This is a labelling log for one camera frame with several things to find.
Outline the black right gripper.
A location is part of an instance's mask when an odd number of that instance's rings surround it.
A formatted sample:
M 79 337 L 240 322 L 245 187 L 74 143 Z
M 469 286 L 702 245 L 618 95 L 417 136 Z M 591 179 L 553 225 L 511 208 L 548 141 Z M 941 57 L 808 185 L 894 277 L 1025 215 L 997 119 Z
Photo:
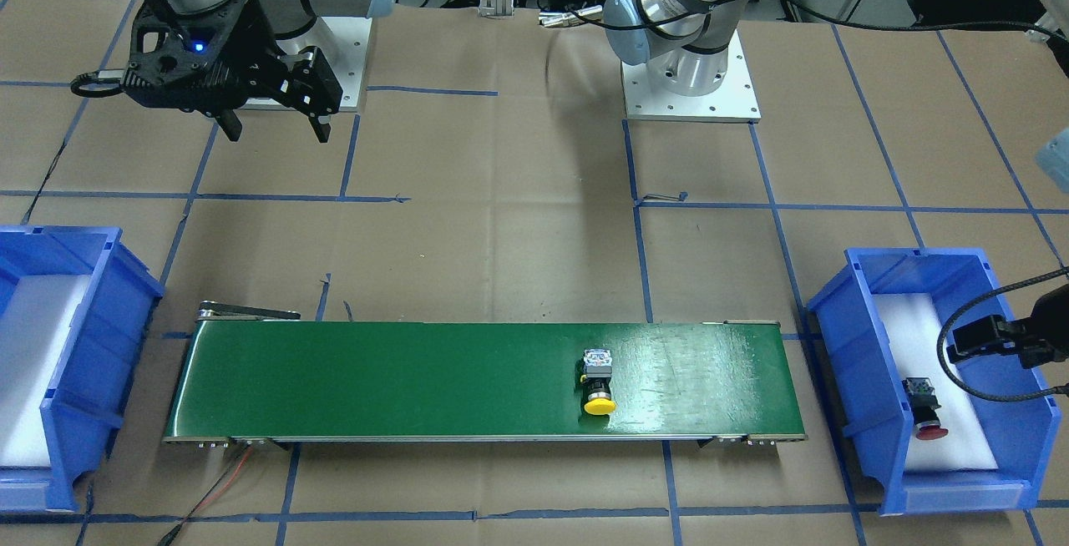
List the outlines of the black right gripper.
M 133 24 L 121 88 L 148 108 L 219 119 L 230 142 L 243 134 L 234 109 L 272 99 L 308 118 L 317 143 L 328 143 L 331 114 L 342 102 L 326 54 L 316 45 L 286 54 L 259 0 L 224 0 L 187 14 L 168 0 L 144 0 Z

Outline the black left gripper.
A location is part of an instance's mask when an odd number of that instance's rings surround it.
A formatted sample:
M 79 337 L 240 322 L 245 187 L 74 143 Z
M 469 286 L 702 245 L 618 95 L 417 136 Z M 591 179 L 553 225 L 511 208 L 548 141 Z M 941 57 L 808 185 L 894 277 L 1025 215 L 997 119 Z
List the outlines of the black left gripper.
M 1068 356 L 1068 286 L 1047 292 L 1032 307 L 1031 317 L 1006 319 L 989 315 L 952 330 L 946 348 L 950 362 L 974 356 L 1016 355 L 1024 370 L 1062 362 Z

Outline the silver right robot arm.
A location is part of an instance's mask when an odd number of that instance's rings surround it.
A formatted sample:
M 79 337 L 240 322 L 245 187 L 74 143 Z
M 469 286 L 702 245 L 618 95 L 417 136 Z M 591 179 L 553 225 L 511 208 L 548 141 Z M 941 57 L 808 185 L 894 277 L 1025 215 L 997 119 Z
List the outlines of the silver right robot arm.
M 301 113 L 325 143 L 331 118 L 355 102 L 342 85 L 352 48 L 328 19 L 385 17 L 394 2 L 141 0 L 129 61 L 97 78 L 106 96 L 202 114 L 230 140 L 243 132 L 237 109 L 275 102 Z

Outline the blue bin at right arm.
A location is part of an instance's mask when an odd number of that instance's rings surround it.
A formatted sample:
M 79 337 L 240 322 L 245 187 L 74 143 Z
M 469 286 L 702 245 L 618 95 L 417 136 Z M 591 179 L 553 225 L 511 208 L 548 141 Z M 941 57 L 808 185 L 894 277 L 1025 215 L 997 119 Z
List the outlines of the blue bin at right arm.
M 5 513 L 76 511 L 76 482 L 99 469 L 122 427 L 134 368 L 164 288 L 121 235 L 118 227 L 3 227 L 3 310 L 24 276 L 90 276 L 38 406 L 50 466 L 3 467 Z

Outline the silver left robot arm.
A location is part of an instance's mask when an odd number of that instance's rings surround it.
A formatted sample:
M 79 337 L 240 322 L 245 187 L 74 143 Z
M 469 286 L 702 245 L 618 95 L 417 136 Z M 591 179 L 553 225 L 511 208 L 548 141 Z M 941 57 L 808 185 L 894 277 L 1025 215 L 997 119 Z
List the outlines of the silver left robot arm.
M 724 58 L 747 0 L 606 0 L 595 21 L 611 51 L 629 66 L 665 69 L 664 87 L 684 98 L 713 93 L 717 81 L 700 71 Z M 1066 360 L 1066 287 L 1047 292 L 1024 319 L 985 316 L 962 324 L 975 306 L 1006 292 L 1062 277 L 1066 269 L 975 296 L 944 321 L 938 359 L 944 371 L 978 356 L 1014 356 L 1026 370 Z

